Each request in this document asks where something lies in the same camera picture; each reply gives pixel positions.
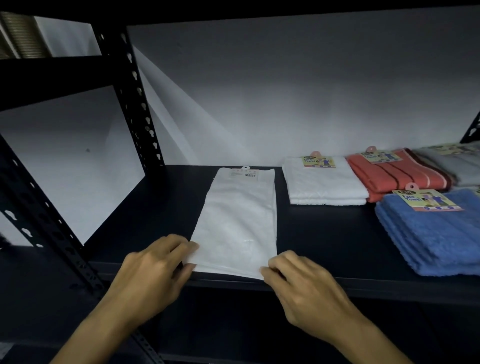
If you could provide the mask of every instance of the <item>blue terry cloth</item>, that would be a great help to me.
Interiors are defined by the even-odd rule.
[[[396,194],[386,195],[375,209],[402,255],[419,274],[479,274],[480,199],[470,190],[446,196],[465,211],[418,212]]]

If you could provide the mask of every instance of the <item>person's left hand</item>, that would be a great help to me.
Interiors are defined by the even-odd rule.
[[[194,264],[174,269],[198,244],[170,234],[125,257],[109,290],[90,314],[100,324],[133,331],[177,299]]]

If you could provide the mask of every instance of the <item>pink hanging tab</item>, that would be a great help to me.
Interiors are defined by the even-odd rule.
[[[410,182],[410,183],[407,183],[407,185],[405,186],[405,189],[406,190],[419,190],[419,186],[414,183],[414,182]]]

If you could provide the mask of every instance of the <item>unfolded white towel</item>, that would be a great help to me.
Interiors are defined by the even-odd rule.
[[[302,158],[282,165],[292,205],[364,205],[367,189],[344,157],[332,157],[336,168],[305,167]]]
[[[276,255],[275,170],[220,168],[191,240],[195,270],[263,279],[259,268]]]

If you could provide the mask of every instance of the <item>white fabric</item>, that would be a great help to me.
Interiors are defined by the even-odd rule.
[[[302,158],[282,165],[292,205],[364,205],[367,189],[344,157],[332,157],[336,168],[305,167]]]
[[[276,255],[275,170],[256,178],[220,168],[205,198],[191,240],[196,271],[263,279],[259,272]]]

